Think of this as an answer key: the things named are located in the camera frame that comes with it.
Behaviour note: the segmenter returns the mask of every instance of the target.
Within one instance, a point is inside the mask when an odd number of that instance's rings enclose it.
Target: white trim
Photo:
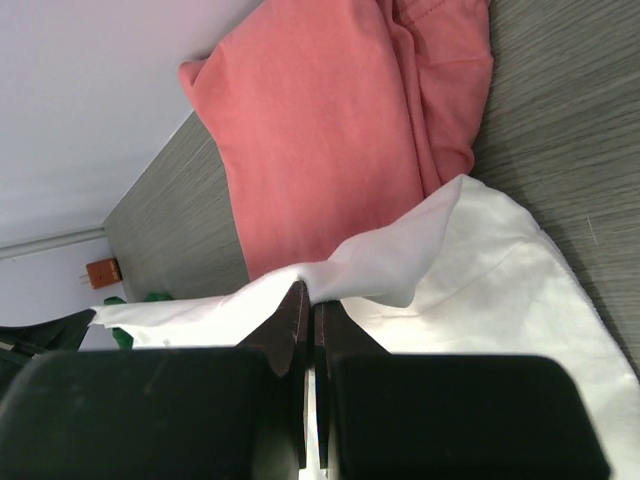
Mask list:
[[[83,230],[61,233],[54,236],[23,240],[14,245],[0,245],[0,261],[7,258],[20,257],[38,253],[52,248],[65,247],[75,243],[86,242],[106,236],[104,228],[92,227]]]

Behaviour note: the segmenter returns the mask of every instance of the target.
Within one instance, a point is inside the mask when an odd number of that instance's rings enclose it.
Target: white fabric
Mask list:
[[[343,299],[391,352],[553,358],[580,390],[612,478],[639,478],[640,385],[631,367],[531,215],[469,177],[389,227],[347,240],[326,262],[273,272],[229,297],[98,307],[94,323],[124,328],[136,347],[235,345],[299,278],[314,303]]]

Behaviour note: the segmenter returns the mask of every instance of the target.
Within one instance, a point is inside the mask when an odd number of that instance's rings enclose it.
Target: fabric fold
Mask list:
[[[614,471],[640,469],[640,385],[557,247],[527,210],[460,176],[325,262],[272,272],[229,297],[96,308],[141,347],[235,345],[303,279],[340,299],[394,353],[529,354],[571,375]]]
[[[325,260],[468,173],[491,71],[485,0],[266,0],[183,64],[250,278]]]

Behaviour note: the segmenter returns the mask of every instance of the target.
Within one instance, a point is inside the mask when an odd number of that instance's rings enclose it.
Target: electrical outlet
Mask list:
[[[89,281],[94,289],[108,287],[122,280],[120,267],[115,258],[107,258],[87,265]]]

